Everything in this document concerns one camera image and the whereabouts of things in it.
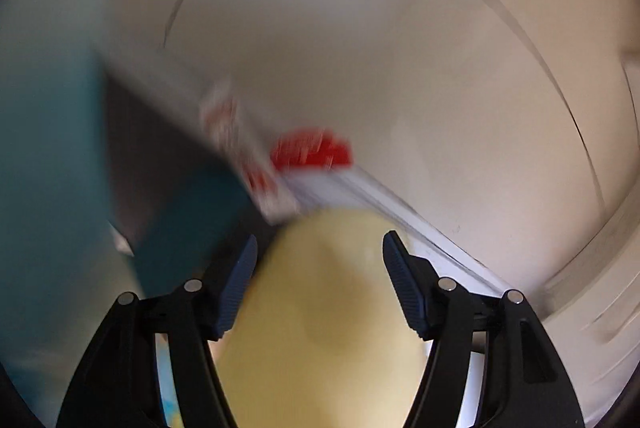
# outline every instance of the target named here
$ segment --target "yellow object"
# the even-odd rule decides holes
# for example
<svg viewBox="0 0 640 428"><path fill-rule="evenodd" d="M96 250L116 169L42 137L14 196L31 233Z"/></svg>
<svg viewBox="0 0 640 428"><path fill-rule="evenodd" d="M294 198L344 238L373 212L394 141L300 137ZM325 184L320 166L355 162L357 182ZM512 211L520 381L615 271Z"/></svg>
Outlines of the yellow object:
<svg viewBox="0 0 640 428"><path fill-rule="evenodd" d="M281 233L216 362L239 427L402 426L426 356L382 261L391 229L332 210Z"/></svg>

